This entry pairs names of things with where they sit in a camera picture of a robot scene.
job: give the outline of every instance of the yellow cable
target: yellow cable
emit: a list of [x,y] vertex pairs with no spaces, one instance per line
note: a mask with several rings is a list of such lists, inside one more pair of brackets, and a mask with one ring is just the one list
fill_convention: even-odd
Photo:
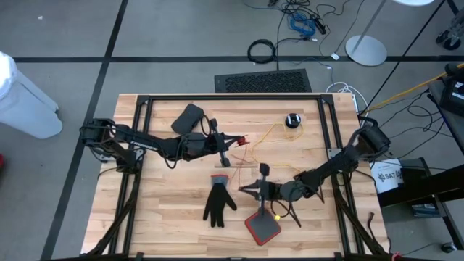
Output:
[[[286,129],[286,127],[285,127],[285,125],[284,125],[283,123],[273,123],[273,125],[269,128],[269,130],[268,130],[268,131],[260,138],[260,140],[259,140],[256,144],[254,144],[254,145],[252,146],[252,148],[250,149],[251,156],[252,156],[252,158],[255,160],[255,162],[260,162],[260,161],[256,158],[256,155],[254,154],[254,148],[255,148],[256,146],[258,146],[258,144],[262,143],[262,142],[264,141],[264,139],[269,135],[270,131],[271,131],[275,126],[277,126],[277,125],[282,125],[283,131],[284,131],[284,133],[285,133],[285,137],[286,137],[287,139],[289,139],[290,141],[296,140],[296,139],[299,138],[301,135],[303,135],[303,133],[305,132],[305,130],[304,130],[304,128],[303,128],[303,124],[300,124],[302,131],[301,131],[297,136],[295,136],[295,137],[290,137],[290,136],[288,135],[287,129]],[[283,163],[283,164],[273,165],[273,167],[277,167],[277,166],[291,167],[291,168],[293,168],[293,169],[298,170],[299,172],[301,172],[301,170],[300,170],[299,168],[293,167],[293,166],[290,165],[290,164]]]
[[[458,65],[457,67],[458,67],[458,68],[464,67],[464,63]],[[395,96],[393,96],[393,97],[391,97],[391,98],[388,98],[388,99],[386,99],[385,101],[383,101],[383,102],[381,102],[381,103],[379,103],[379,104],[377,104],[377,105],[375,105],[375,106],[372,106],[371,108],[367,109],[367,110],[365,111],[365,113],[366,113],[366,112],[370,112],[370,111],[372,111],[372,110],[375,110],[375,109],[377,109],[377,108],[379,108],[379,107],[382,107],[382,106],[384,106],[385,104],[388,104],[388,103],[390,103],[391,101],[393,101],[393,100],[395,100],[395,99],[398,99],[398,98],[401,97],[401,96],[410,94],[411,92],[413,92],[413,91],[419,89],[420,87],[425,86],[425,85],[429,84],[430,82],[433,82],[434,80],[438,80],[440,77],[443,77],[443,76],[445,76],[445,75],[446,75],[446,73],[443,72],[441,75],[438,75],[438,76],[436,76],[436,77],[434,77],[434,78],[432,78],[432,79],[430,79],[430,80],[427,80],[427,81],[425,81],[425,82],[423,82],[423,83],[421,83],[421,84],[418,84],[418,85],[412,87],[412,88],[409,89],[409,90],[403,91],[403,92],[400,93],[400,94],[397,94],[397,95],[395,95]]]

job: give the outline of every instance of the white label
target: white label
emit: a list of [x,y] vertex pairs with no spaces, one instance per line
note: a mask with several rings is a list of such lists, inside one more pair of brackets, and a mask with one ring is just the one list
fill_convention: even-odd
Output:
[[377,193],[395,189],[399,183],[403,183],[401,164],[398,159],[376,162],[371,171],[373,178],[376,180]]
[[154,147],[148,146],[148,145],[146,145],[146,144],[140,144],[140,143],[137,142],[137,141],[131,141],[130,143],[133,144],[133,145],[137,145],[137,146],[143,147],[143,148],[152,149],[152,150],[154,150],[154,151],[157,151],[157,150],[158,150],[158,148],[154,148]]
[[340,59],[340,56],[338,56],[336,53],[331,54],[331,56],[334,60]]
[[459,99],[464,99],[464,96],[462,96],[462,95],[460,95],[460,94],[452,93],[452,95],[453,95],[454,97],[459,98]]

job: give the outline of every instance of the black puck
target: black puck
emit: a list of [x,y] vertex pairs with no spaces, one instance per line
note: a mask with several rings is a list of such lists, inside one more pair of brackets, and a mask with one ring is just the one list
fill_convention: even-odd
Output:
[[285,119],[285,125],[289,128],[298,128],[301,122],[301,117],[296,113],[290,113]]

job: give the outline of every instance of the white trash can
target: white trash can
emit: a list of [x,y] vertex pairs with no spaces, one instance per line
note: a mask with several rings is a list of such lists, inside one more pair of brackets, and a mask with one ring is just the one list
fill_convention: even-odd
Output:
[[36,138],[49,138],[62,129],[58,105],[17,70],[15,61],[0,52],[0,122]]

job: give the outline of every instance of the red wire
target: red wire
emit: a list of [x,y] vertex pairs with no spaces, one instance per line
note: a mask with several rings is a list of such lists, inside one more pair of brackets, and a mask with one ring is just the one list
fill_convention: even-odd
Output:
[[240,161],[240,166],[239,166],[238,168],[235,169],[235,172],[233,173],[232,178],[231,178],[231,182],[232,182],[232,180],[233,180],[233,178],[235,177],[235,174],[237,173],[237,170],[238,170],[238,171],[239,171],[239,187],[240,187],[240,184],[241,184],[241,181],[240,181],[240,180],[241,180],[241,179],[240,179],[240,169],[242,168],[244,162],[249,163],[248,161],[245,160],[245,156],[247,155],[247,150],[248,150],[248,145],[245,145],[245,153],[244,153],[244,156],[243,156],[241,159],[239,159],[239,158],[236,157],[235,155],[232,155],[232,157],[234,157],[234,158],[236,158],[236,159],[238,159],[238,160],[241,160],[241,161]]

